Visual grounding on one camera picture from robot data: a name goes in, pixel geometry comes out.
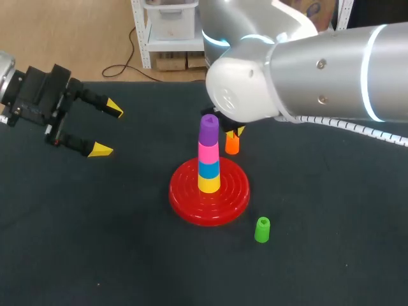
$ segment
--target red plastic base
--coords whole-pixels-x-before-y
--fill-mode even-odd
[[[236,219],[248,206],[249,182],[233,161],[220,158],[221,188],[207,194],[198,189],[198,159],[182,164],[170,182],[170,203],[186,221],[201,226],[223,225]]]

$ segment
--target purple ring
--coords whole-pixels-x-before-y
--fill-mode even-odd
[[[206,147],[212,147],[218,142],[218,132],[218,118],[214,115],[204,115],[201,118],[198,141]]]

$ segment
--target black table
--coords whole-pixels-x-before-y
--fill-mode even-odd
[[[78,103],[68,130],[112,146],[110,158],[45,145],[27,122],[0,127],[0,305],[408,304],[407,148],[251,124],[232,157],[249,208],[201,228],[173,213],[168,183],[197,154],[204,85],[89,86],[125,116]],[[260,216],[272,222],[265,245]]]

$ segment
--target wooden crate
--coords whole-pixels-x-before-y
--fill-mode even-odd
[[[156,67],[159,71],[182,71],[187,69],[185,52],[160,52],[156,56]]]
[[[187,52],[187,67],[188,68],[205,68],[204,52]]]

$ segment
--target wooden floor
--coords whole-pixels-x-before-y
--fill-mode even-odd
[[[19,70],[34,66],[50,71],[56,63],[80,80],[102,81],[107,80],[103,68],[129,57],[128,34],[134,26],[131,0],[2,0],[0,50],[15,56]],[[136,35],[133,41],[130,65],[141,68]],[[205,77],[202,71],[143,72],[164,81]],[[131,69],[109,80],[149,81]]]

